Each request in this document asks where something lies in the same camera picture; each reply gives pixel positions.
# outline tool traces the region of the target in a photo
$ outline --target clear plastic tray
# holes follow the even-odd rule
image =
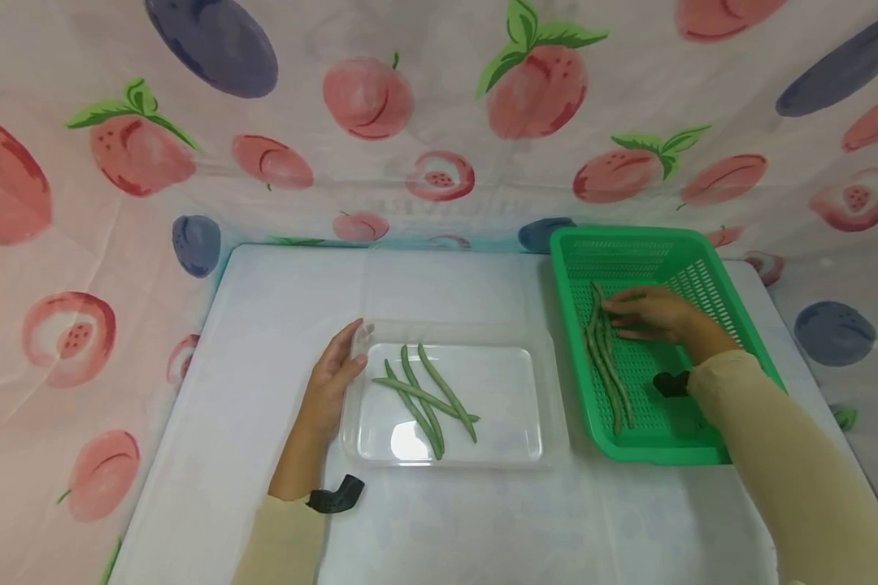
[[[396,390],[373,383],[385,377],[384,359],[401,381],[400,349],[409,346],[420,386],[449,402],[420,363],[429,361],[465,409],[481,417],[477,443],[456,418],[437,411],[446,453],[435,460],[425,433]],[[365,352],[367,368],[348,388],[341,443],[361,462],[380,466],[536,468],[568,451],[554,346],[543,328],[373,320],[355,334],[352,355]]]

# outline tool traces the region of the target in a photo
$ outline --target beige sleeve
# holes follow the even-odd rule
[[[297,501],[265,496],[233,585],[311,585],[322,556],[324,516]]]
[[[878,585],[875,495],[757,359],[719,353],[693,370],[689,390],[771,532],[780,582]]]

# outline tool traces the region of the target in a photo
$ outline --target left hand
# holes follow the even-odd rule
[[[312,368],[293,431],[308,433],[325,444],[332,442],[341,422],[341,404],[348,384],[367,365],[365,353],[348,359],[351,340],[360,326],[361,319],[355,319],[329,341]]]

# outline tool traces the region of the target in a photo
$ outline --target blue plum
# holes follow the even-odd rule
[[[797,315],[797,343],[814,362],[839,368],[861,362],[875,346],[875,327],[858,310],[835,301],[820,301]]]
[[[172,223],[172,248],[189,275],[205,278],[221,258],[221,228],[204,215],[182,215]]]
[[[807,69],[777,98],[779,115],[811,115],[841,102],[878,75],[878,20]]]
[[[276,87],[273,45],[234,0],[146,0],[146,10],[169,50],[216,90],[262,98]]]
[[[559,228],[575,227],[576,222],[568,217],[548,217],[527,223],[517,232],[517,240],[534,254],[550,253],[550,236]]]

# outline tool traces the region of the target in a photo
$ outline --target green bean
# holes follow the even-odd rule
[[[611,382],[611,377],[607,374],[605,362],[602,358],[602,352],[598,346],[600,335],[601,328],[598,326],[598,320],[593,318],[589,321],[589,326],[585,328],[585,343],[589,347],[589,356],[592,356],[592,363],[595,365],[595,370],[598,371],[598,377],[601,378],[602,384],[605,387],[605,394],[609,395],[609,402],[611,403],[612,429],[616,435],[619,435],[620,428],[622,427],[622,419],[620,419],[620,403],[614,384]]]
[[[409,380],[410,386],[421,390],[422,387],[419,385],[419,381],[416,380],[416,375],[413,374],[413,366],[410,365],[410,355],[406,345],[403,345],[400,349],[400,363],[403,365],[403,374],[406,374],[406,379]],[[426,418],[429,419],[429,425],[432,425],[432,430],[437,433],[439,451],[445,453],[446,438],[441,434],[441,427],[439,426],[437,414],[432,411],[432,406],[429,406],[429,403],[421,398],[419,399],[419,405],[422,406],[423,412],[426,413]]]
[[[416,398],[421,398],[427,401],[433,408],[448,414],[452,418],[459,417],[459,414],[455,412],[455,409],[447,405],[444,401],[439,400],[436,396],[433,396],[432,394],[423,392],[423,390],[420,390],[419,388],[414,388],[408,383],[403,383],[400,380],[391,380],[390,378],[375,378],[371,381],[376,384],[381,384],[381,386],[386,386],[388,388],[400,390],[400,392],[412,394],[413,396],[416,396]],[[475,414],[469,414],[468,420],[470,421],[470,423],[477,423],[477,421],[481,420],[481,417],[477,417]]]
[[[394,374],[393,369],[390,368],[390,362],[384,360],[384,368],[386,369],[386,377],[391,380],[396,380],[397,375]],[[439,448],[439,439],[437,439],[437,435],[433,432],[432,427],[429,426],[428,420],[423,418],[422,413],[420,413],[419,408],[416,408],[416,405],[413,404],[413,399],[411,399],[405,392],[400,392],[397,390],[397,394],[400,394],[401,400],[403,400],[403,404],[406,405],[410,414],[413,414],[413,418],[416,419],[416,424],[419,424],[423,432],[426,433],[426,438],[429,441],[429,444],[432,445],[432,454],[437,458],[437,461],[441,461],[441,449]]]
[[[423,349],[422,344],[416,345],[416,352],[419,353],[419,360],[426,368],[429,377],[432,378],[433,382],[437,383],[441,393],[445,394],[446,398],[449,399],[449,402],[452,405],[452,408],[455,409],[455,413],[458,415],[459,420],[462,420],[462,424],[465,425],[465,429],[468,430],[468,435],[472,436],[472,443],[477,443],[478,436],[475,433],[475,425],[472,425],[472,421],[468,419],[468,413],[465,412],[465,407],[462,406],[459,397],[455,395],[455,392],[452,392],[452,388],[449,387],[449,384],[441,379],[441,376],[437,369],[435,369],[434,365],[429,363],[429,357],[426,355],[426,349]]]
[[[620,381],[618,370],[615,367],[614,358],[614,341],[611,339],[611,319],[609,315],[602,310],[602,301],[605,301],[605,293],[602,291],[598,282],[592,281],[592,294],[595,306],[593,310],[598,311],[598,319],[601,322],[602,344],[605,346],[606,365],[611,379],[614,381],[615,387],[618,389],[620,400],[624,404],[624,413],[628,416],[628,427],[634,427],[634,409],[631,406],[631,399],[628,396],[628,389],[624,387],[624,382]]]

